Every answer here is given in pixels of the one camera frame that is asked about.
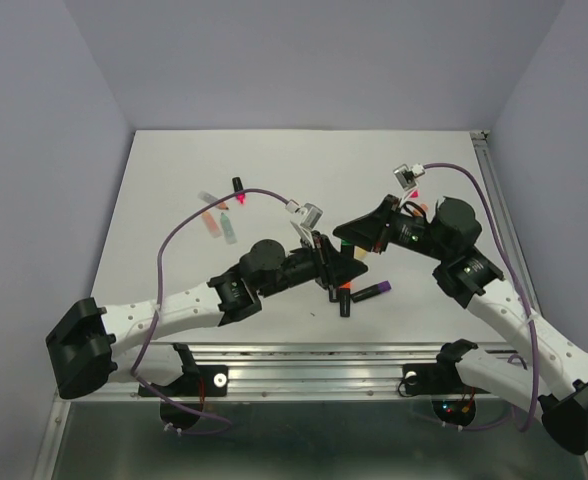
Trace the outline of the orange cap black highlighter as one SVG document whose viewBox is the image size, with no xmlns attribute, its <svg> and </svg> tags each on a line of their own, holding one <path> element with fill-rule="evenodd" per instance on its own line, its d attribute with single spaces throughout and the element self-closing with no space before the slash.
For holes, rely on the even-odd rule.
<svg viewBox="0 0 588 480">
<path fill-rule="evenodd" d="M 339 300 L 339 312 L 341 318 L 349 318 L 351 315 L 351 283 L 345 283 L 337 290 Z"/>
</svg>

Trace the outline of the mint pastel highlighter body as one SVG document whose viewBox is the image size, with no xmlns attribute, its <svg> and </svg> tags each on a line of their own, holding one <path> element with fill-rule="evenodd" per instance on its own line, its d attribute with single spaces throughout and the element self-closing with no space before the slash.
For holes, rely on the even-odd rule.
<svg viewBox="0 0 588 480">
<path fill-rule="evenodd" d="M 220 214 L 220 224 L 223 230 L 225 242 L 228 245 L 235 244 L 237 242 L 237 237 L 232 226 L 231 220 L 229 216 L 225 213 Z"/>
</svg>

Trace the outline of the peach pastel highlighter body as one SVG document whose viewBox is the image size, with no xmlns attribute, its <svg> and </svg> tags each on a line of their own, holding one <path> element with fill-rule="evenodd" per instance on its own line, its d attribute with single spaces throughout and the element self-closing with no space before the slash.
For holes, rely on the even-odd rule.
<svg viewBox="0 0 588 480">
<path fill-rule="evenodd" d="M 213 215 L 209 211 L 202 213 L 201 219 L 203 220 L 203 223 L 204 223 L 208 233 L 213 238 L 219 238 L 222 236 L 222 231 L 221 231 L 217 221 L 215 220 L 215 218 L 213 217 Z"/>
</svg>

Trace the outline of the pink highlighter black body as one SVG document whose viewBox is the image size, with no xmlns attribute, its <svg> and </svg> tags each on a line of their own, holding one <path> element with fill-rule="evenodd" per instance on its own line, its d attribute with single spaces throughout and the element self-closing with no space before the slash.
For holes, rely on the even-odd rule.
<svg viewBox="0 0 588 480">
<path fill-rule="evenodd" d="M 233 190 L 235 193 L 235 198 L 240 205 L 244 205 L 246 201 L 246 194 L 245 189 L 240 177 L 233 177 L 232 178 L 232 185 Z"/>
</svg>

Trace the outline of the yellow pastel highlighter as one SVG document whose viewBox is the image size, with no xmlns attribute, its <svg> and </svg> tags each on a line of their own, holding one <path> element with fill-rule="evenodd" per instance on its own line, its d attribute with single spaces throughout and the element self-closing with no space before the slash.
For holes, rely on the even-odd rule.
<svg viewBox="0 0 588 480">
<path fill-rule="evenodd" d="M 363 261 L 367 256 L 368 252 L 366 250 L 361 249 L 360 247 L 356 247 L 354 250 L 354 258 Z"/>
</svg>

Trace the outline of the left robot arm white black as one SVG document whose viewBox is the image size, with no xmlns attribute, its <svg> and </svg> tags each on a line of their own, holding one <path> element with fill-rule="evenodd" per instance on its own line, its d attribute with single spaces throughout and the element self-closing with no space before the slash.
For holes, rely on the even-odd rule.
<svg viewBox="0 0 588 480">
<path fill-rule="evenodd" d="M 194 366 L 160 360 L 151 352 L 152 341 L 240 322 L 260 312 L 264 298 L 307 282 L 337 289 L 367 270 L 315 232 L 311 243 L 291 252 L 275 240 L 261 240 L 223 274 L 162 300 L 104 307 L 92 297 L 78 300 L 46 337 L 58 394 L 81 398 L 145 372 L 153 374 L 153 384 L 187 393 L 196 384 Z"/>
</svg>

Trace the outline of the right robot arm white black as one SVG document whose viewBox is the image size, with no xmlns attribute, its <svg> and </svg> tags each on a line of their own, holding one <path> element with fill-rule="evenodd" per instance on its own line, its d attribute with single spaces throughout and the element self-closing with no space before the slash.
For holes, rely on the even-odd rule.
<svg viewBox="0 0 588 480">
<path fill-rule="evenodd" d="M 371 213 L 333 231 L 372 253 L 390 244 L 437 261 L 433 272 L 443 293 L 498 333 L 524 360 L 528 371 L 492 360 L 471 346 L 434 366 L 437 384 L 490 392 L 523 409 L 533 409 L 563 449 L 588 451 L 588 353 L 566 338 L 525 301 L 503 272 L 475 246 L 482 227 L 463 200 L 445 198 L 432 219 L 405 214 L 387 196 Z"/>
</svg>

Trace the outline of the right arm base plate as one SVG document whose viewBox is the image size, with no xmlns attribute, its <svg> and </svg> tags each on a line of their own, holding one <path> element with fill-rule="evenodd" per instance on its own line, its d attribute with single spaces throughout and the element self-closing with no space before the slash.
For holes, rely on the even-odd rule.
<svg viewBox="0 0 588 480">
<path fill-rule="evenodd" d="M 397 385 L 402 398 L 425 397 L 435 419 L 459 429 L 470 427 L 476 416 L 476 389 L 465 385 L 450 367 L 436 363 L 406 364 Z"/>
</svg>

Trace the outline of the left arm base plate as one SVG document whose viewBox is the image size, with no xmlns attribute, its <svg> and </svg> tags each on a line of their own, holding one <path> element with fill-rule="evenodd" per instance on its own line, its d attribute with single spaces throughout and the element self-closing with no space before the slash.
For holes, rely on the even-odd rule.
<svg viewBox="0 0 588 480">
<path fill-rule="evenodd" d="M 138 396 L 159 400 L 159 416 L 168 432 L 179 436 L 205 436 L 226 432 L 232 422 L 208 410 L 208 402 L 224 398 L 228 392 L 229 369 L 225 365 L 201 365 L 199 373 L 182 374 L 167 386 L 152 384 L 158 397 L 143 385 Z"/>
</svg>

